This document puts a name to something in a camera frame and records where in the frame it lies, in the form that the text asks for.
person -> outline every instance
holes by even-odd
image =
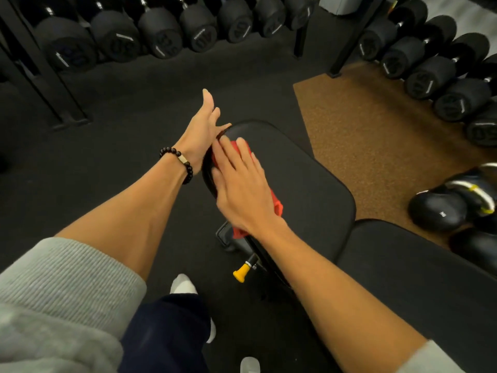
[[[203,90],[203,105],[174,148],[196,174],[212,145],[217,207],[268,251],[343,371],[462,372],[275,215],[255,153],[242,139],[238,154],[226,136],[216,138],[229,126],[217,127],[219,116]],[[201,348],[214,338],[215,326],[187,276],[174,280],[170,295],[139,308],[186,176],[178,157],[164,154],[134,184],[40,241],[0,275],[3,372],[207,371]]]

person's right arm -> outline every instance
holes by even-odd
[[[220,211],[263,244],[345,372],[397,371],[427,339],[274,214],[264,170],[243,139],[237,144],[240,155],[225,136],[213,143]]]

brown floor mat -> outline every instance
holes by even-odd
[[[316,159],[351,190],[357,219],[386,220],[442,246],[446,236],[413,225],[407,203],[417,192],[483,162],[497,150],[471,145],[459,123],[446,123],[431,103],[413,100],[402,81],[376,63],[360,62],[332,79],[294,85]]]

pant leg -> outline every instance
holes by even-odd
[[[167,295],[143,304],[121,344],[119,373],[207,373],[202,346],[211,321],[199,295]]]

yellow knob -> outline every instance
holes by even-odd
[[[250,266],[245,263],[243,266],[240,267],[238,271],[233,272],[233,276],[239,281],[239,282],[244,282],[245,281],[245,276],[247,273],[250,271]]]

